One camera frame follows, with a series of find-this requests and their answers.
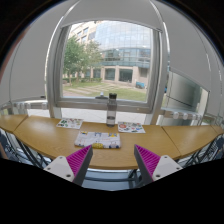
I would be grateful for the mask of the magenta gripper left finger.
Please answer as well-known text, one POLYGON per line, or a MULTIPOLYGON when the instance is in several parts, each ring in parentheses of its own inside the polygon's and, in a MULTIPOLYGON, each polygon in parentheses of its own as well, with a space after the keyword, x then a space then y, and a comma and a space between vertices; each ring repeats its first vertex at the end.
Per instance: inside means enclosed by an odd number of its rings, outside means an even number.
POLYGON ((81 186, 92 156, 93 149, 89 145, 67 157, 58 156, 44 170, 81 186))

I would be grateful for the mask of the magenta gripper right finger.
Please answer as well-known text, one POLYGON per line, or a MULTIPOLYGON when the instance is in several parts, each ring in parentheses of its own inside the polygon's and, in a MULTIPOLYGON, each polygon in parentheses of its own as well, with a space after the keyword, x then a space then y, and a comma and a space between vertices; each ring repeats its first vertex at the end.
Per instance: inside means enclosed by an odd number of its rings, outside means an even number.
POLYGON ((159 156, 154 152, 134 145, 134 156, 141 175, 138 187, 145 186, 172 173, 180 171, 182 167, 168 155, 159 156))

